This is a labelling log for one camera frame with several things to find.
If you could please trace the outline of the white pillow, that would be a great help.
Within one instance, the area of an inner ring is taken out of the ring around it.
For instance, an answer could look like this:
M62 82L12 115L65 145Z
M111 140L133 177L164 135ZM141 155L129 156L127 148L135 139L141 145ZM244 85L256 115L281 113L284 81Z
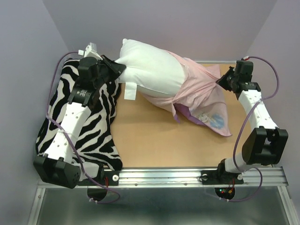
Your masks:
M126 66L118 78L125 84L125 100L135 100L137 91L155 98L174 97L186 78L183 66L168 51L123 39L117 63Z

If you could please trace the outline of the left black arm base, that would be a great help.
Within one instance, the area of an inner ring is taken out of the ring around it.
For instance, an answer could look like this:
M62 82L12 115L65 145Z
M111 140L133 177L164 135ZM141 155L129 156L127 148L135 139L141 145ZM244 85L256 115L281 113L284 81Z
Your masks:
M120 199L120 194L113 190L113 187L119 185L119 178L120 171L103 170L102 173L98 174L93 180L105 188L96 185L90 179L84 179L77 185L79 187L89 186L87 188L87 196L90 202L95 204L108 204Z

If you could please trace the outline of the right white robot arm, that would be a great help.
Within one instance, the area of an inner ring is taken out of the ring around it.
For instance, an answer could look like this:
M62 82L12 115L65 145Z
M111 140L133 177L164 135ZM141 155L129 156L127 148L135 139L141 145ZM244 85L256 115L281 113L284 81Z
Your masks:
M244 130L246 123L251 126L251 133L241 153L237 153L238 145L235 145L232 157L219 163L216 179L221 183L229 181L233 173L243 173L256 165L278 164L288 140L288 132L280 129L272 120L264 104L265 100L273 98L276 93L262 96L259 84L252 81L254 64L251 59L251 56L246 56L238 60L236 66L230 67L216 82L235 94L247 114L240 131Z

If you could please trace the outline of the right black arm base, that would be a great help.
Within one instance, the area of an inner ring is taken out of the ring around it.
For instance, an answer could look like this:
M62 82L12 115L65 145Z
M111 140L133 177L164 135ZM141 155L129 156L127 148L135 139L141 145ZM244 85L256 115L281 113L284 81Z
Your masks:
M225 170L225 159L221 160L216 169L201 170L199 181L203 185L216 185L216 195L224 200L232 200L235 196L235 185L244 184L241 173L231 173Z

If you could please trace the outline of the purple princess pillowcase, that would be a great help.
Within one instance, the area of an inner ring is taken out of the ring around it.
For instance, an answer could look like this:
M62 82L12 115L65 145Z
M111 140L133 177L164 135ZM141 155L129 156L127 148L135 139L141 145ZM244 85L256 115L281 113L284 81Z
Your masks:
M189 58L172 56L183 66L186 79L174 97L143 96L153 105L165 109L179 121L177 112L188 120L207 126L219 135L229 137L228 113L222 88L217 84L221 78L218 64L204 67Z

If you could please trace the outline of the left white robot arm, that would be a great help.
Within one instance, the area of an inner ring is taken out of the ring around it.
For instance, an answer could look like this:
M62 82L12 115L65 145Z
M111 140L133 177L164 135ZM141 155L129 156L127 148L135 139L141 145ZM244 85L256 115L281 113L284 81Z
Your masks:
M65 61L36 141L34 167L46 183L74 188L104 181L104 167L123 163L111 134L125 66L103 57Z

